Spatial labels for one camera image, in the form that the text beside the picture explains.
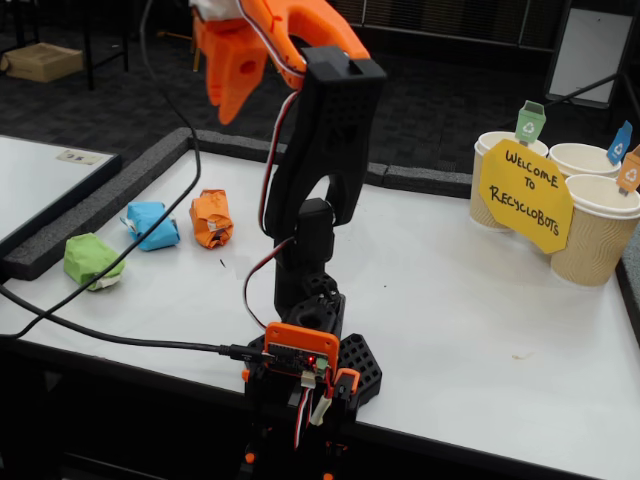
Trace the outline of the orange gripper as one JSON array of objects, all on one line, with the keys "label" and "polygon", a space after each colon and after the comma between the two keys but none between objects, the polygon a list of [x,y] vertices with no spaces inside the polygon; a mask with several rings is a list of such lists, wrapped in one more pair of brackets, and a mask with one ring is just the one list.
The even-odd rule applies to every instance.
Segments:
[{"label": "orange gripper", "polygon": [[209,100],[219,107],[220,122],[229,125],[262,81],[267,47],[242,18],[205,21],[195,17],[193,29],[197,47],[206,55]]}]

